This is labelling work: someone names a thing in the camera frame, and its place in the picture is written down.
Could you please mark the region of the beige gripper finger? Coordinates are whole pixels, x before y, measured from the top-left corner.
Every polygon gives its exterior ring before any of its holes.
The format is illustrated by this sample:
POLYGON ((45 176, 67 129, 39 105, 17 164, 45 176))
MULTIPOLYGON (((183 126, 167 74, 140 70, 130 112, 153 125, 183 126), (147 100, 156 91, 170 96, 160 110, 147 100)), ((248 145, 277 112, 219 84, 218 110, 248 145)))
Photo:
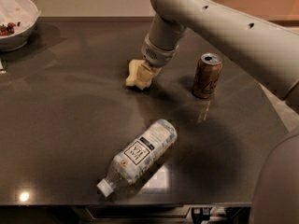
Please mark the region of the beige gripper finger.
POLYGON ((149 70, 138 69, 136 73, 135 85, 144 90, 151 85, 153 79, 153 73, 149 70))

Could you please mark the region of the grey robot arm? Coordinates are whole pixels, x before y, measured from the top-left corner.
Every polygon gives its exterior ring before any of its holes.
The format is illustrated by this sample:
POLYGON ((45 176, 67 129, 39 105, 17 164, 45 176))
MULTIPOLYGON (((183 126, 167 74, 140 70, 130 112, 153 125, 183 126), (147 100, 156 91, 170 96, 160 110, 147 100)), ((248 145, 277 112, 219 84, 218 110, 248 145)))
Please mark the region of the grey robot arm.
MULTIPOLYGON (((190 28, 299 112, 299 34, 211 0, 150 0, 155 17, 142 46, 136 86, 148 87, 190 28)), ((270 152, 249 224, 299 224, 299 131, 270 152)))

